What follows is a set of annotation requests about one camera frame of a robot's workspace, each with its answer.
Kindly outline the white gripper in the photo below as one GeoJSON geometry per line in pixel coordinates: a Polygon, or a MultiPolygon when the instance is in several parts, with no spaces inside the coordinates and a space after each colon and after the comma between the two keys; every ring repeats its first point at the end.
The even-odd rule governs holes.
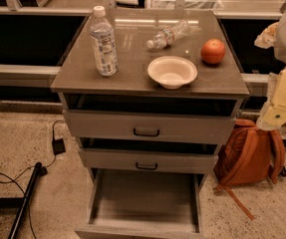
{"type": "MultiPolygon", "coordinates": [[[[259,48],[268,49],[274,46],[278,23],[265,28],[254,41],[259,48]]],[[[264,103],[257,126],[263,130],[279,129],[286,123],[286,67],[279,74],[270,73],[267,82],[267,101],[264,103]]]]}

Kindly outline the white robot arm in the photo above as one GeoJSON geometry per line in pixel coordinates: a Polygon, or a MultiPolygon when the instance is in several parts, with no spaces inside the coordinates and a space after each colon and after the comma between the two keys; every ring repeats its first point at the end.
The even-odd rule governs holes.
{"type": "MultiPolygon", "coordinates": [[[[269,25],[257,36],[254,45],[259,48],[274,48],[274,57],[286,64],[286,10],[281,19],[269,25]]],[[[278,74],[268,79],[267,101],[257,120],[259,128],[279,129],[286,123],[286,66],[278,74]]]]}

